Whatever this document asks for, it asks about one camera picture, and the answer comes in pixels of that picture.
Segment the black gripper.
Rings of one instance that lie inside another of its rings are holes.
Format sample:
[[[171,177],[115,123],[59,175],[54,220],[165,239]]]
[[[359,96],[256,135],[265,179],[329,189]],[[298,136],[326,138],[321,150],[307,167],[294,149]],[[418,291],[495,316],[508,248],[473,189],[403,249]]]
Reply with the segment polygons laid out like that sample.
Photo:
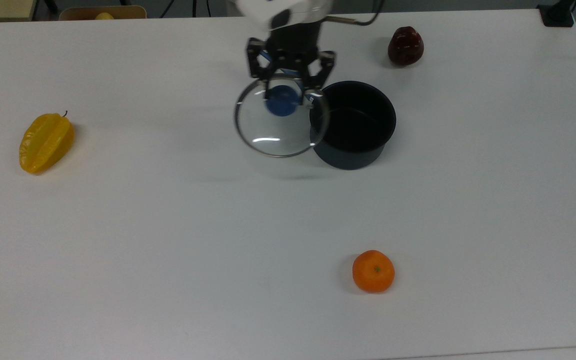
[[[321,22],[297,23],[271,30],[266,40],[247,39],[249,75],[263,86],[263,100],[270,100],[271,86],[281,77],[281,68],[297,71],[301,76],[301,105],[310,91],[323,88],[336,64],[336,53],[319,51],[321,28]],[[311,74],[309,66],[315,61],[320,69]]]

